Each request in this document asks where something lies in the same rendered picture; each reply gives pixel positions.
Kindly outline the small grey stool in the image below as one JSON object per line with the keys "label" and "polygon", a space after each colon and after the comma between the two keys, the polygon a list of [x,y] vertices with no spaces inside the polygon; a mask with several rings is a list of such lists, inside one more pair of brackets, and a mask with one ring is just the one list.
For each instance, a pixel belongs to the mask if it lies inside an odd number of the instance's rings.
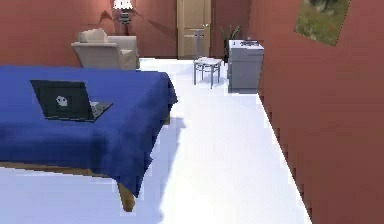
{"label": "small grey stool", "polygon": [[193,61],[193,84],[197,83],[197,72],[204,76],[206,68],[209,69],[210,79],[213,79],[214,73],[217,73],[217,80],[220,80],[221,75],[221,59],[201,57]]}

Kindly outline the grey chest of drawers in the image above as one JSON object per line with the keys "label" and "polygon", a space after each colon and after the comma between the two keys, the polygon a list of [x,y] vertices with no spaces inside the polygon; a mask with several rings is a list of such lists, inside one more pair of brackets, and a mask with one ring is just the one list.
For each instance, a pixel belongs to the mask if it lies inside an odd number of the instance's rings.
{"label": "grey chest of drawers", "polygon": [[229,41],[228,91],[239,94],[256,94],[264,47],[259,42],[259,46],[241,46],[242,41],[244,40]]}

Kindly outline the bed with blue blanket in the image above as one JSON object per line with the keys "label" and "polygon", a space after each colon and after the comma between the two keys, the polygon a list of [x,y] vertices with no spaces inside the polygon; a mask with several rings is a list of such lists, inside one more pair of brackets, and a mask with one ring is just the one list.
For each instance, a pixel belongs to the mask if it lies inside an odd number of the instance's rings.
{"label": "bed with blue blanket", "polygon": [[[80,81],[112,107],[94,123],[47,120],[33,80]],[[0,167],[112,178],[130,212],[176,102],[165,72],[0,66]]]}

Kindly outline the green house plant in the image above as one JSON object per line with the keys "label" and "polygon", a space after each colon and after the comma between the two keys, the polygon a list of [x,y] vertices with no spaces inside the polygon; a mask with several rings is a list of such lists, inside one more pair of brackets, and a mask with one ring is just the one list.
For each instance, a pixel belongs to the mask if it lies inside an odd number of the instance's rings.
{"label": "green house plant", "polygon": [[229,25],[229,33],[226,33],[226,31],[223,28],[220,28],[221,35],[223,38],[223,47],[224,47],[224,62],[228,62],[229,58],[229,41],[233,40],[237,33],[241,30],[241,26],[237,25],[235,28],[232,28],[232,25]]}

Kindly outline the tan wooden room door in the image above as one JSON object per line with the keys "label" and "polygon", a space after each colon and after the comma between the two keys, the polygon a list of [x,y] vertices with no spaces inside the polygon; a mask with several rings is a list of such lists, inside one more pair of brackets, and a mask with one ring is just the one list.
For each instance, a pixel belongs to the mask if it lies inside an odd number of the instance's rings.
{"label": "tan wooden room door", "polygon": [[177,0],[179,59],[208,57],[211,46],[212,0]]}

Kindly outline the white shade striped lamp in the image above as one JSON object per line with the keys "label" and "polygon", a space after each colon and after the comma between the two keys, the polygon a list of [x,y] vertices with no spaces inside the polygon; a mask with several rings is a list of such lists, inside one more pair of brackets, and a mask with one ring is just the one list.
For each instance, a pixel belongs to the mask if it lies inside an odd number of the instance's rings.
{"label": "white shade striped lamp", "polygon": [[129,13],[133,11],[133,5],[131,3],[131,0],[114,0],[113,9],[119,11],[119,16],[117,17],[117,20],[123,25],[124,34],[128,36],[128,25],[131,22]]}

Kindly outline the black laptop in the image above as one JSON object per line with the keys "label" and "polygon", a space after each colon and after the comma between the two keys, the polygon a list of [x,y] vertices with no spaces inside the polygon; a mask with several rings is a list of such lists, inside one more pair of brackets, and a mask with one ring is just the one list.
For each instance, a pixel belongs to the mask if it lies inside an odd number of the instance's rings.
{"label": "black laptop", "polygon": [[31,80],[40,108],[48,120],[95,122],[112,103],[91,101],[84,82]]}

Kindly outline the green framed wall picture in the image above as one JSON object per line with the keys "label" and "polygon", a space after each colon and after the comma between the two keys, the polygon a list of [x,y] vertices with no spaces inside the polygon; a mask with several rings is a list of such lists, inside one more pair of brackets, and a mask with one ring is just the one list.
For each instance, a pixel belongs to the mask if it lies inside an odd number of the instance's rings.
{"label": "green framed wall picture", "polygon": [[301,0],[294,31],[336,46],[351,0]]}

